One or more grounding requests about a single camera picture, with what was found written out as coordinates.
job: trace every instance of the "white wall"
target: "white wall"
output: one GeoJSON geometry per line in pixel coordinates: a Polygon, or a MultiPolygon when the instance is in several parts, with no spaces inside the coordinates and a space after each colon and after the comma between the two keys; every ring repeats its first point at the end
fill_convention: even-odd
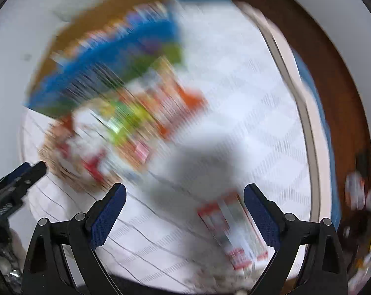
{"type": "Polygon", "coordinates": [[[371,137],[371,14],[361,0],[297,0],[343,58],[358,89],[371,137]]]}

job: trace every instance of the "floor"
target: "floor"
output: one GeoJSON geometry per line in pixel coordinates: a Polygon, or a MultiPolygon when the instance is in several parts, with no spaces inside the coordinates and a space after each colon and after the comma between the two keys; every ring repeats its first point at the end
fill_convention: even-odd
{"type": "Polygon", "coordinates": [[[348,69],[326,34],[294,0],[233,1],[247,2],[261,10],[308,66],[331,130],[342,216],[347,218],[350,210],[344,203],[346,175],[355,170],[357,154],[371,152],[365,113],[348,69]]]}

